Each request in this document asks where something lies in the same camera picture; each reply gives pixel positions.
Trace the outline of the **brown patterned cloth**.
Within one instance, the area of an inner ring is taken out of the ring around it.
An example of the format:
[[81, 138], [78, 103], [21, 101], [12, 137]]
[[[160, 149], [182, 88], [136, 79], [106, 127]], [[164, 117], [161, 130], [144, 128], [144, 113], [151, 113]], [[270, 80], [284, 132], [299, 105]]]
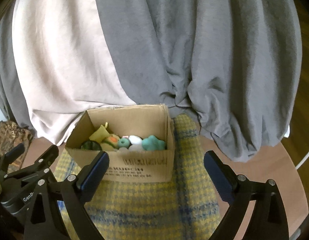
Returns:
[[33, 134], [28, 129], [21, 128], [10, 120], [0, 121], [0, 155], [9, 152], [20, 143], [25, 147], [24, 153], [9, 165], [9, 173], [21, 169], [32, 140]]

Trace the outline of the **teal star plush cushion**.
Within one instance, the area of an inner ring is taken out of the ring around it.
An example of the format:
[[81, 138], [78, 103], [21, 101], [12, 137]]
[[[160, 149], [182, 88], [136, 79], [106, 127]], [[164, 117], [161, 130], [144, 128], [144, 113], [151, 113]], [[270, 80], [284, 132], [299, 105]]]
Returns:
[[156, 136], [150, 135], [145, 138], [142, 143], [142, 148], [146, 151], [163, 151], [166, 149], [166, 143], [163, 140], [159, 140]]

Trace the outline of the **black green round toy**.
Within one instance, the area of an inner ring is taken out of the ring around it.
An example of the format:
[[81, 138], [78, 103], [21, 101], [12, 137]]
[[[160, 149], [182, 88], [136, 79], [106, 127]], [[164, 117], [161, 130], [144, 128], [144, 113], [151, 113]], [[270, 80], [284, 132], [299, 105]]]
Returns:
[[102, 151], [102, 146], [97, 141], [87, 140], [81, 144], [80, 149], [89, 151]]

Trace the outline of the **yellow duck plush toy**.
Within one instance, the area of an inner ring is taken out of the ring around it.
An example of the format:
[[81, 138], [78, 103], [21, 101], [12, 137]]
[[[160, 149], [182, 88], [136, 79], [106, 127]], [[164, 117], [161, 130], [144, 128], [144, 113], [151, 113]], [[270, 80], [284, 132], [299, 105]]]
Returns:
[[121, 139], [118, 135], [110, 134], [107, 130], [108, 123], [100, 125], [100, 127], [89, 137], [90, 140], [101, 144], [107, 144], [112, 146], [114, 149], [119, 149], [119, 140]]

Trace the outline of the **brown cardboard box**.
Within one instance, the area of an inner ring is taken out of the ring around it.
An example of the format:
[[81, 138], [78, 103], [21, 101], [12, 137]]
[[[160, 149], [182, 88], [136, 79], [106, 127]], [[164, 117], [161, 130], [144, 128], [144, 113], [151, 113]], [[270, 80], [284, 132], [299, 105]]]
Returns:
[[160, 105], [135, 105], [96, 108], [85, 111], [70, 137], [65, 149], [79, 167], [89, 165], [98, 151], [83, 150], [81, 145], [101, 125], [120, 137], [136, 135], [145, 139], [151, 135], [165, 142], [160, 151], [109, 151], [109, 168], [104, 180], [124, 183], [163, 183], [173, 174], [174, 135], [173, 121], [168, 107]]

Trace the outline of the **white dog plush toy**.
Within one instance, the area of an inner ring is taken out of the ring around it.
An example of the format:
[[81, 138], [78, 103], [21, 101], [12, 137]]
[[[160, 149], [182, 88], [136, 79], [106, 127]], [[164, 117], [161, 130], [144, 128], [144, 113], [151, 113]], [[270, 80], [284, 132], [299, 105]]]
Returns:
[[144, 149], [142, 148], [142, 139], [136, 135], [124, 136], [123, 138], [128, 138], [131, 142], [129, 148], [119, 148], [120, 151], [131, 151], [131, 152], [142, 152]]

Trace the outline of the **grey bed sheet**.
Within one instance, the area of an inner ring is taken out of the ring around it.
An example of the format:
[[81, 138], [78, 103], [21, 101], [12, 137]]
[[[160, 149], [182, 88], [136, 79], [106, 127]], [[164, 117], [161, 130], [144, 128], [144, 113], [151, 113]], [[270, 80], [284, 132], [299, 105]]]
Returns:
[[[95, 0], [134, 104], [187, 113], [231, 160], [275, 146], [292, 117], [302, 59], [293, 0]], [[31, 124], [12, 47], [16, 0], [0, 0], [0, 108]]]

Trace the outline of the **teal ring toy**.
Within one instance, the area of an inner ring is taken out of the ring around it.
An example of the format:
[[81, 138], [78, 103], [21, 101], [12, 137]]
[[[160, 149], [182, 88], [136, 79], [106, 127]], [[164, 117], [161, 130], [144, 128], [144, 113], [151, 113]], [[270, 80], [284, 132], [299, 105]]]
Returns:
[[128, 138], [121, 138], [118, 141], [118, 148], [129, 148], [130, 144], [131, 142]]

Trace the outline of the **beige pink bed sheet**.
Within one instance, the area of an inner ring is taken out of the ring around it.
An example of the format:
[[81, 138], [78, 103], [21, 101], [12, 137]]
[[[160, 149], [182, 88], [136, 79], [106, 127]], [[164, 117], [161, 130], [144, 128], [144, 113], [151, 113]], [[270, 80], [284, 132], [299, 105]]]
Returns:
[[31, 124], [55, 145], [67, 141], [86, 110], [133, 104], [95, 0], [16, 0], [12, 47]]

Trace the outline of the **yellow blue woven mat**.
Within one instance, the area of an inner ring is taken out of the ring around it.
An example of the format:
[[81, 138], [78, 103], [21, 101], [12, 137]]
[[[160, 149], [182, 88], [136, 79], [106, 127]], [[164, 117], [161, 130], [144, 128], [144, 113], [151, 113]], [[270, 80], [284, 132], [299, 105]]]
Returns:
[[221, 221], [195, 122], [174, 118], [176, 151], [166, 183], [103, 181], [86, 211], [105, 239], [208, 239]]

